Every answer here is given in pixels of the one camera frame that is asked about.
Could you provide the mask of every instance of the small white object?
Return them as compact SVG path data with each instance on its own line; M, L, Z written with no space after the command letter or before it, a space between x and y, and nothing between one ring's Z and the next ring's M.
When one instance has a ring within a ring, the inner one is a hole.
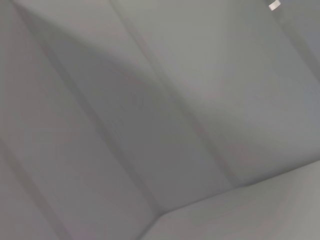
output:
M269 8L271 11L275 10L277 7L281 5L281 2L279 0L275 0L273 3L269 5Z

